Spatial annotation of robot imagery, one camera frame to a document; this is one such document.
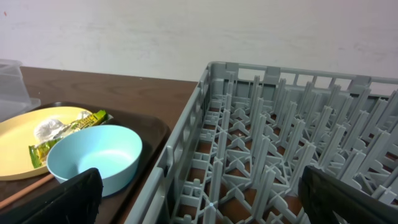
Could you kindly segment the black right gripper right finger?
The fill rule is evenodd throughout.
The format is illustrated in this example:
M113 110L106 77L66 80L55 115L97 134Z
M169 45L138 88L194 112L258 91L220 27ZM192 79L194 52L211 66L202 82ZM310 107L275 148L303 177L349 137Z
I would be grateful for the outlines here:
M348 223L397 224L397 209L372 198L320 169L306 166L298 197L312 224Z

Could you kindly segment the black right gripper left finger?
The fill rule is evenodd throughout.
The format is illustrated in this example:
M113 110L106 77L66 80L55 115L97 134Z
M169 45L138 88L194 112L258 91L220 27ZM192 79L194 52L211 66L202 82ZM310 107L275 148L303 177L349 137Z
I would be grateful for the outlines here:
M1 224L94 223L102 191L99 170L90 168L30 202L1 214Z

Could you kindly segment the light blue bowl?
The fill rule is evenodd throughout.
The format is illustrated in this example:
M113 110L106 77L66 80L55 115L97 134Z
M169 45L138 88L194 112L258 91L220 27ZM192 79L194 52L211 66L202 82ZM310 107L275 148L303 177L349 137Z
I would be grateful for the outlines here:
M129 128L93 126L56 143L47 156L47 168L60 183L96 168L103 183L102 196L106 197L130 183L142 150L140 136Z

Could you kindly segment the green snack wrapper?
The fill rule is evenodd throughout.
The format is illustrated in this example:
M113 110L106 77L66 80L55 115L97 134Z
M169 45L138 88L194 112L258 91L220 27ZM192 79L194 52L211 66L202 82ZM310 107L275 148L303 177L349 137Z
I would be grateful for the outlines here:
M29 146L29 155L33 167L39 168L46 164L48 153L63 138L82 129L103 124L108 120L105 110L96 113L81 111L77 119L64 124L58 119L46 119L34 129L34 137L39 141L36 145Z

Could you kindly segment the white plastic wrap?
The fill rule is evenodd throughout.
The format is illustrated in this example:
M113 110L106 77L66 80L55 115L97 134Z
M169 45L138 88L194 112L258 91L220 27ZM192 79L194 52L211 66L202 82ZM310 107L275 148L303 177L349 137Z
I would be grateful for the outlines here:
M73 125L90 114L91 113L87 111L81 111L77 116L78 119L69 124L63 124L58 119L46 119L36 126L34 129L34 137L39 141L39 143L57 138L64 138L71 133L79 131L80 128L73 128Z

